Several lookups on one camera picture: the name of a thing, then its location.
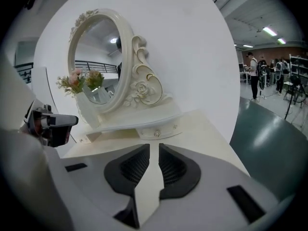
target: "white table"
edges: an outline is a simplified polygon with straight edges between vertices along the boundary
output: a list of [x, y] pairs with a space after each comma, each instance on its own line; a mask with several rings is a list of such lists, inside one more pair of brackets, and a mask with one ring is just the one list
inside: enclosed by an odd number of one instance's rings
[[240, 76], [246, 74], [246, 85], [248, 85], [248, 73], [249, 72], [240, 72]]
[[229, 143], [200, 110], [190, 111], [181, 119], [183, 132], [160, 140], [141, 140], [136, 130], [103, 133], [91, 144], [76, 144], [65, 157], [106, 153], [136, 144], [150, 144], [150, 164], [135, 189], [139, 223], [142, 225], [159, 206], [159, 193], [164, 188], [158, 165], [158, 145], [165, 143], [227, 161], [249, 175]]
[[289, 82], [289, 81], [284, 82], [283, 84], [284, 84], [284, 85], [289, 85], [289, 86], [292, 86], [292, 85], [293, 85], [293, 83], [291, 83], [291, 82]]

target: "fluorescent light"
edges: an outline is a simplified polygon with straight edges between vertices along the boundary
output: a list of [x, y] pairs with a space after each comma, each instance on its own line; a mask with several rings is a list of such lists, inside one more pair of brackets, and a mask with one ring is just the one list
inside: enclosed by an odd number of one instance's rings
[[285, 44], [285, 41], [284, 41], [282, 38], [279, 38], [278, 41], [279, 41], [281, 44]]
[[268, 34], [270, 34], [271, 36], [276, 36], [277, 33], [274, 33], [271, 29], [269, 29], [268, 27], [263, 28], [264, 31], [266, 31]]

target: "man in white shirt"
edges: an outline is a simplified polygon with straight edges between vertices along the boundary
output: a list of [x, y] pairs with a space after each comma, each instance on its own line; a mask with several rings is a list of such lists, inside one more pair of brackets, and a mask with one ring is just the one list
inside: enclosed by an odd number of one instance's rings
[[250, 59], [250, 68], [248, 68], [248, 72], [250, 72], [251, 76], [251, 90], [252, 90], [252, 99], [251, 101], [257, 101], [257, 93], [258, 93], [258, 75], [257, 75], [257, 60], [254, 58], [254, 55], [249, 52], [247, 57]]

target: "railing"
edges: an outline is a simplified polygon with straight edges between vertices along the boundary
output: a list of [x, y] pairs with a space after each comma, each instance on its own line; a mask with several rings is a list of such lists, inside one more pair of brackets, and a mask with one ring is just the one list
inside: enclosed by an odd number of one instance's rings
[[[26, 84], [31, 83], [31, 69], [33, 68], [33, 63], [20, 64], [14, 66]], [[86, 67], [88, 70], [98, 70], [101, 73], [114, 73], [117, 74], [116, 65], [111, 64], [103, 64], [97, 62], [89, 62], [89, 61], [75, 61], [76, 68], [84, 68]]]
[[31, 69], [33, 68], [33, 63], [19, 64], [14, 67], [26, 84], [31, 82]]
[[88, 70], [97, 70], [100, 73], [114, 73], [117, 74], [116, 65], [111, 64], [103, 64], [97, 62], [89, 62], [89, 61], [75, 61], [75, 68], [84, 68], [86, 67]]

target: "rose carving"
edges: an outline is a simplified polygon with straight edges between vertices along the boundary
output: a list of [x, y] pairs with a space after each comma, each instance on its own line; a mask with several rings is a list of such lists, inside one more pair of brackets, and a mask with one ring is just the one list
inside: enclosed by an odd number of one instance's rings
[[145, 81], [133, 82], [130, 85], [133, 93], [127, 96], [123, 105], [128, 107], [132, 104], [133, 107], [137, 107], [140, 99], [145, 99], [148, 96], [155, 94], [154, 88], [150, 88]]

